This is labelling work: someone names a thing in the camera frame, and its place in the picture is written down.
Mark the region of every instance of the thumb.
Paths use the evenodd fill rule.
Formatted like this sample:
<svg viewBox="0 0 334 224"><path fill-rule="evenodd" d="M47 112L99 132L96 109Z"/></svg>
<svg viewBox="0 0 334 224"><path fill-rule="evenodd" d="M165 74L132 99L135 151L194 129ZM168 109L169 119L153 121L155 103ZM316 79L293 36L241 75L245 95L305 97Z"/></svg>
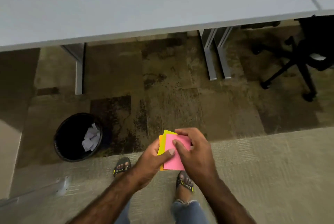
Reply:
<svg viewBox="0 0 334 224"><path fill-rule="evenodd" d="M177 139L173 140L173 144L179 153L181 159L183 159L186 155L189 154L189 151L185 148L185 146L182 144L181 141L178 141Z"/></svg>
<svg viewBox="0 0 334 224"><path fill-rule="evenodd" d="M166 152L164 152L161 155L158 155L157 157L159 159L159 166L161 164L164 164L169 159L171 159L174 155L175 155L175 149L173 149L173 148L167 150Z"/></svg>

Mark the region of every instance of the black trash can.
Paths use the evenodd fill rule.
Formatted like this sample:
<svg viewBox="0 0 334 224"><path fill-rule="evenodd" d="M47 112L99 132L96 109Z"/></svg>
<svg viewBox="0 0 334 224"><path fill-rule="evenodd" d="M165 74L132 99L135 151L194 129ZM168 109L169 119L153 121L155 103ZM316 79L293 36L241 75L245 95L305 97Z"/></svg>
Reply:
<svg viewBox="0 0 334 224"><path fill-rule="evenodd" d="M94 150L85 152L82 141L87 129L95 123L100 131L100 139ZM101 144L103 128L99 120L89 113L77 113L70 116L58 127L54 136L54 149L56 153L65 161L76 162L94 155Z"/></svg>

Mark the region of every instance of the pink sticky note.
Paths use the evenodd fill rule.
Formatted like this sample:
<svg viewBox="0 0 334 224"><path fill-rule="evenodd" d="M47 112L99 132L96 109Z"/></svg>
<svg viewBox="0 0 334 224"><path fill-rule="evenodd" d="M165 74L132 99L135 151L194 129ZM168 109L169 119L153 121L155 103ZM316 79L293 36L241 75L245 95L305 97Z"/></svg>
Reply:
<svg viewBox="0 0 334 224"><path fill-rule="evenodd" d="M177 139L183 143L187 150L190 150L190 138L188 136L183 135L173 135L167 134L166 135L166 144L165 144L165 151L174 148L173 140ZM173 169L173 170L184 170L183 164L181 162L181 158L177 150L175 149L175 155L169 161L165 162L164 169Z"/></svg>

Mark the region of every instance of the blue jeans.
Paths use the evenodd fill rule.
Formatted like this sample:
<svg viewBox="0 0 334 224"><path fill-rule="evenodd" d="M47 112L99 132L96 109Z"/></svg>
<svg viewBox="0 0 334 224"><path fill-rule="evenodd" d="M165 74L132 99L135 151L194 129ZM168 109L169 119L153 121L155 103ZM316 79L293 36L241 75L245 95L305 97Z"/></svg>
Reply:
<svg viewBox="0 0 334 224"><path fill-rule="evenodd" d="M130 224L128 212L130 202L128 202L119 215L115 224ZM208 224L205 214L196 200L185 203L181 200L176 200L172 203L170 211L176 224Z"/></svg>

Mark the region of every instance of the person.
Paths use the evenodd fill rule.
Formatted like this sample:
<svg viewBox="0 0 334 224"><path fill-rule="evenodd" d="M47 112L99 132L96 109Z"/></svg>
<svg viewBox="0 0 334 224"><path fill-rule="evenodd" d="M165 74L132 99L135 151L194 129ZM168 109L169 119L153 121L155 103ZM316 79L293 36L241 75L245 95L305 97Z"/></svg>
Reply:
<svg viewBox="0 0 334 224"><path fill-rule="evenodd" d="M180 141L173 140L185 169L178 175L176 200L171 206L175 222L177 224L208 223L199 203L191 200L195 183L211 206L219 224L255 224L246 209L219 178L211 145L204 135L196 128L176 129L175 132L188 136L193 145L188 151ZM70 224L130 223L127 213L132 195L148 185L161 164L175 154L175 150L170 149L162 155L157 155L158 150L159 139L148 146L133 167L128 158L120 159L114 170L113 183Z"/></svg>

